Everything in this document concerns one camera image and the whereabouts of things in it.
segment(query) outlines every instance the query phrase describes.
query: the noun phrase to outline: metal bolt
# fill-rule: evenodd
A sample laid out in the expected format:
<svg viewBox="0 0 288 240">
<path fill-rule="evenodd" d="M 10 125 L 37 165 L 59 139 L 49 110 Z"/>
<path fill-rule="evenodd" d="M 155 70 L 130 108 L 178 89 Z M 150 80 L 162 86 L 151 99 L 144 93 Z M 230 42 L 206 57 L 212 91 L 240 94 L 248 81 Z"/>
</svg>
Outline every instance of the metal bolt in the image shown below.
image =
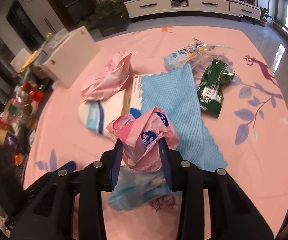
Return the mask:
<svg viewBox="0 0 288 240">
<path fill-rule="evenodd" d="M 96 167 L 96 168 L 100 168 L 100 167 L 103 166 L 103 163 L 100 162 L 100 161 L 97 161 L 97 162 L 93 163 L 93 166 Z"/>
<path fill-rule="evenodd" d="M 218 169 L 217 170 L 217 173 L 221 176 L 225 175 L 226 174 L 226 171 L 224 169 Z"/>
<path fill-rule="evenodd" d="M 186 168 L 189 167 L 189 165 L 191 165 L 191 163 L 189 163 L 189 161 L 181 161 L 181 166 Z"/>
<path fill-rule="evenodd" d="M 60 170 L 57 175 L 59 175 L 60 177 L 63 177 L 67 174 L 67 171 L 66 170 Z"/>
</svg>

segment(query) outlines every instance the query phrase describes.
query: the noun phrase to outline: purple deer silhouette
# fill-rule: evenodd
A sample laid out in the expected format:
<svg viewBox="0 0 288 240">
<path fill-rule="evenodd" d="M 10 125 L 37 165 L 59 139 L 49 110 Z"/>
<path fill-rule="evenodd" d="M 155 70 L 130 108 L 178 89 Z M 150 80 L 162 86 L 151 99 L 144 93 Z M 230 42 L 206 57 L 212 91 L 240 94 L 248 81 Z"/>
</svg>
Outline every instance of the purple deer silhouette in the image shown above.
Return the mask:
<svg viewBox="0 0 288 240">
<path fill-rule="evenodd" d="M 263 62 L 257 60 L 256 58 L 254 57 L 250 57 L 249 55 L 246 55 L 244 57 L 244 60 L 247 61 L 247 65 L 248 66 L 252 66 L 254 65 L 254 63 L 257 63 L 259 65 L 259 67 L 261 68 L 262 70 L 262 73 L 263 73 L 263 76 L 267 79 L 267 80 L 270 80 L 275 86 L 278 87 L 278 85 L 274 82 L 273 79 L 275 79 L 268 71 L 268 65 L 264 64 Z"/>
</svg>

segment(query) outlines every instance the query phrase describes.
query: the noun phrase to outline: white drawer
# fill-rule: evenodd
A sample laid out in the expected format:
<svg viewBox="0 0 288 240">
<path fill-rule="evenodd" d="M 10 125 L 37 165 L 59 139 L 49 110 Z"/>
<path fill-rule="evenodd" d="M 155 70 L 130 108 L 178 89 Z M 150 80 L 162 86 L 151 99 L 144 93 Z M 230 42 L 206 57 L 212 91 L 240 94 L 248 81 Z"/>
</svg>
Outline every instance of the white drawer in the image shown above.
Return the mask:
<svg viewBox="0 0 288 240">
<path fill-rule="evenodd" d="M 229 1 L 225 0 L 188 0 L 190 8 L 201 9 L 201 11 L 225 11 L 229 12 Z"/>
<path fill-rule="evenodd" d="M 125 6 L 131 18 L 172 8 L 171 0 L 139 0 L 126 3 Z"/>
<path fill-rule="evenodd" d="M 257 20 L 261 17 L 261 11 L 251 6 L 243 5 L 240 3 L 230 2 L 229 11 L 232 13 L 240 14 L 255 18 Z"/>
</svg>

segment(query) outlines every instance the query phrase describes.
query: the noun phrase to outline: crumpled pink packaging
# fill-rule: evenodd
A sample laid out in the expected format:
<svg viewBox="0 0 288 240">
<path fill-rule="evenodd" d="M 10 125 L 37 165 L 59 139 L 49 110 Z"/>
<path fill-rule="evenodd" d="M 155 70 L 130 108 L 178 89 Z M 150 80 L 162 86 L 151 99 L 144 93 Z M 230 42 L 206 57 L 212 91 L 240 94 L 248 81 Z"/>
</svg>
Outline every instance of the crumpled pink packaging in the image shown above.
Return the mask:
<svg viewBox="0 0 288 240">
<path fill-rule="evenodd" d="M 157 143 L 160 138 L 165 137 L 173 150 L 180 141 L 166 113 L 158 107 L 137 119 L 131 114 L 121 115 L 106 129 L 114 143 L 121 140 L 123 161 L 136 171 L 157 171 L 162 167 Z"/>
<path fill-rule="evenodd" d="M 114 54 L 104 70 L 89 77 L 83 85 L 85 100 L 105 100 L 132 84 L 131 56 L 134 52 L 124 50 Z"/>
</svg>

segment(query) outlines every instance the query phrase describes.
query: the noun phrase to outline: green snack wrapper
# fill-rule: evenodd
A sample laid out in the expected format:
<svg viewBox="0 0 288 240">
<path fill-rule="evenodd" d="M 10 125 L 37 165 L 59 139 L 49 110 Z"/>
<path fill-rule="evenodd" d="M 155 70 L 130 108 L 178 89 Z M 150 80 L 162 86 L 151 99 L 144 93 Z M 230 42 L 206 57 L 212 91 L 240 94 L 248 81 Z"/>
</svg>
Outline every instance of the green snack wrapper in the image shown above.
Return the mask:
<svg viewBox="0 0 288 240">
<path fill-rule="evenodd" d="M 213 60 L 205 69 L 197 96 L 201 110 L 218 118 L 223 105 L 223 87 L 233 79 L 235 71 L 221 60 Z"/>
</svg>

